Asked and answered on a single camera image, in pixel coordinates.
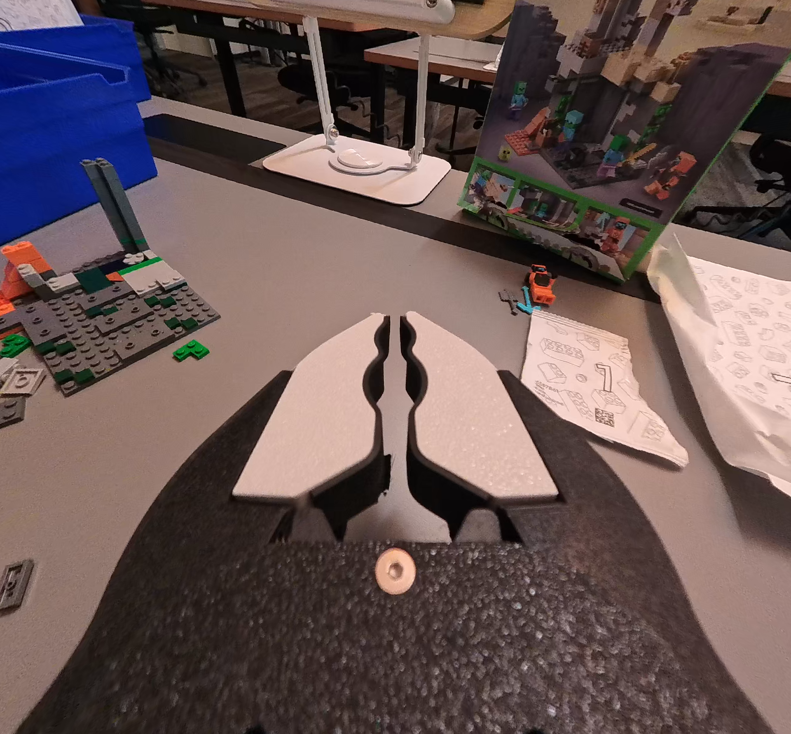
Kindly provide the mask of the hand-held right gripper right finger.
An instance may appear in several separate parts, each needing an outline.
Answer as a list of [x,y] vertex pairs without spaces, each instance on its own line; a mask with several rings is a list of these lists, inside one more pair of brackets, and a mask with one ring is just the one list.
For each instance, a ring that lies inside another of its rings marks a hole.
[[417,312],[401,317],[400,340],[414,458],[487,502],[556,500],[559,489],[496,367]]

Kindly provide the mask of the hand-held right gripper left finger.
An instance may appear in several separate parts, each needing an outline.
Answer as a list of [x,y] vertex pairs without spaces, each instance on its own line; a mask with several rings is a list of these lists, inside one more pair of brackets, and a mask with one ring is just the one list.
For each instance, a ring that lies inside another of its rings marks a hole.
[[235,499],[296,503],[382,454],[390,325],[389,316],[372,313],[295,367],[232,489]]

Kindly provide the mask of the blue plastic storage bin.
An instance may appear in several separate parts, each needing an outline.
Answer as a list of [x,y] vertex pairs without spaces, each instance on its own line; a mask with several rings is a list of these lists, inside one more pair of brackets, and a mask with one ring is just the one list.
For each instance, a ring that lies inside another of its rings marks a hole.
[[135,101],[150,100],[149,81],[133,24],[104,16],[82,16],[82,20],[74,43],[77,56],[128,68]]
[[2,244],[97,202],[83,160],[157,176],[128,67],[2,44],[1,80]]

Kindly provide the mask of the orange lego minifigure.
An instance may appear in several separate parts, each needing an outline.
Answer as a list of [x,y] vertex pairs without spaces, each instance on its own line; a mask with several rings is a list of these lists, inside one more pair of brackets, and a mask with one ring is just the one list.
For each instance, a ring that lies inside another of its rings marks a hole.
[[530,264],[525,278],[525,286],[533,306],[550,307],[554,304],[556,299],[554,292],[556,280],[557,275],[549,272],[546,265]]

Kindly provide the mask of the grey and orange lego build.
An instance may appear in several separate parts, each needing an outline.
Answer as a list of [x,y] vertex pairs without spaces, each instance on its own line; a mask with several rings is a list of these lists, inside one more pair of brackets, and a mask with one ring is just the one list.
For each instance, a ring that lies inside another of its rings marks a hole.
[[31,242],[2,248],[2,338],[33,342],[2,358],[2,384],[17,367],[41,367],[69,397],[220,319],[151,249],[115,167],[103,158],[82,166],[120,251],[59,274]]

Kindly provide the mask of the light grey square lego tile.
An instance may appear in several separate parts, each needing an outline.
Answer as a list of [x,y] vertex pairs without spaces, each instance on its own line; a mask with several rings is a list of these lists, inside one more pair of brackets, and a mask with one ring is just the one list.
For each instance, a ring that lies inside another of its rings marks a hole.
[[44,368],[13,369],[1,387],[1,396],[31,396],[40,387],[46,377]]

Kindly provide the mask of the small dark grey lego plate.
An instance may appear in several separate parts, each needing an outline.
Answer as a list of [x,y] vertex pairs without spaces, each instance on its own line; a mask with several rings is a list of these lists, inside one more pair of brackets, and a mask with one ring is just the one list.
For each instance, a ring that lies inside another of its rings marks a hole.
[[24,559],[8,564],[1,577],[1,614],[17,610],[25,601],[35,561]]

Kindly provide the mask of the lego set box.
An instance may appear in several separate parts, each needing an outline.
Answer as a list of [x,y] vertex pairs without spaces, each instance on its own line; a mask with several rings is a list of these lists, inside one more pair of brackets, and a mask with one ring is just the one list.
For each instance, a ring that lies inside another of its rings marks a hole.
[[789,59],[789,0],[517,0],[465,214],[626,281]]

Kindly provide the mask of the small printed paper bag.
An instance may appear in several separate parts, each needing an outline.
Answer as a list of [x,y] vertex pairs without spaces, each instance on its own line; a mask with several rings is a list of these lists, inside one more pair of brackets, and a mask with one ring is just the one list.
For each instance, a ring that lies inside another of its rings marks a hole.
[[626,338],[534,309],[520,382],[560,418],[683,468],[687,450],[642,398]]

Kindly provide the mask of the white stand base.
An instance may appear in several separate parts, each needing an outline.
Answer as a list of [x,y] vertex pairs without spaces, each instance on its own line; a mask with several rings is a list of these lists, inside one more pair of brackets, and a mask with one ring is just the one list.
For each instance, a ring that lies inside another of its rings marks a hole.
[[417,33],[421,39],[418,84],[425,86],[428,44],[433,36],[479,39],[505,24],[516,0],[484,0],[481,5],[426,0],[389,3],[382,0],[340,0],[337,5],[311,5],[276,0],[247,0],[254,5],[300,12],[321,113],[322,130],[295,146],[265,158],[273,173],[325,185],[351,195],[391,205],[423,202],[450,170],[444,159],[424,154],[426,100],[419,97],[414,142],[409,150],[355,140],[339,130],[329,96],[319,21],[370,21],[379,27]]

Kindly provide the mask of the large printed paper bag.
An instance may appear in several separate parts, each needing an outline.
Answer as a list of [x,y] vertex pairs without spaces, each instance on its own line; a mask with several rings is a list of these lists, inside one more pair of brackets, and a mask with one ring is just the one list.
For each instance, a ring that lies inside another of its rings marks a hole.
[[646,273],[718,452],[789,496],[789,281],[691,257],[674,232]]

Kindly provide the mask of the wooden office desk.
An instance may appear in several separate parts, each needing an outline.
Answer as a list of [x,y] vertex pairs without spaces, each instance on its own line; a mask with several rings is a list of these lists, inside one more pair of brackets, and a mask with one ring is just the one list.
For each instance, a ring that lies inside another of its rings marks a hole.
[[485,41],[433,36],[428,44],[428,69],[425,86],[418,84],[421,39],[409,38],[372,47],[364,52],[371,66],[370,133],[382,143],[384,130],[384,99],[386,96],[387,67],[407,72],[404,129],[414,128],[414,119],[423,96],[428,103],[474,110],[485,115],[489,102],[489,87],[494,84],[497,71],[492,68],[501,51],[501,44]]
[[141,0],[144,5],[164,7],[175,13],[175,27],[179,33],[210,39],[216,48],[216,57],[222,74],[225,94],[231,113],[246,117],[240,81],[237,75],[231,43],[250,47],[278,49],[304,54],[307,41],[300,35],[283,35],[270,29],[245,30],[225,23],[225,18],[262,20],[283,23],[286,26],[302,25],[300,12],[281,8],[253,5],[246,0]]

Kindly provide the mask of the black office chair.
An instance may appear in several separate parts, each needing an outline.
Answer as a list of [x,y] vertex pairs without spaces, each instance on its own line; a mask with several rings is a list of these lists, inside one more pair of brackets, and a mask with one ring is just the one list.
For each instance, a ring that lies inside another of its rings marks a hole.
[[779,211],[770,213],[767,202],[763,210],[767,216],[758,225],[747,231],[746,238],[765,238],[774,230],[783,232],[790,238],[790,144],[789,141],[777,139],[768,134],[759,135],[749,152],[749,159],[753,167],[766,175],[777,175],[776,178],[761,178],[755,181],[756,191],[766,194],[769,190],[776,190],[778,196],[785,201]]

